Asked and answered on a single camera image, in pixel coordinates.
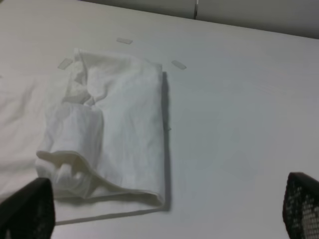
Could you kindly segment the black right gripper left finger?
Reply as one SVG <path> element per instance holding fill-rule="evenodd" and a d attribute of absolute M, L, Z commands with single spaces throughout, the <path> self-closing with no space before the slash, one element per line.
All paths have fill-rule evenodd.
<path fill-rule="evenodd" d="M 0 204 L 2 239 L 49 239 L 55 227 L 51 182 L 37 178 Z"/>

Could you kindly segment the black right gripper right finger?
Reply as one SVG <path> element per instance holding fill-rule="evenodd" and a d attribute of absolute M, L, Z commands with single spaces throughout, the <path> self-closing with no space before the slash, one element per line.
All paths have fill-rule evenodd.
<path fill-rule="evenodd" d="M 291 239 L 319 238 L 319 182 L 302 172 L 288 175 L 282 210 Z"/>

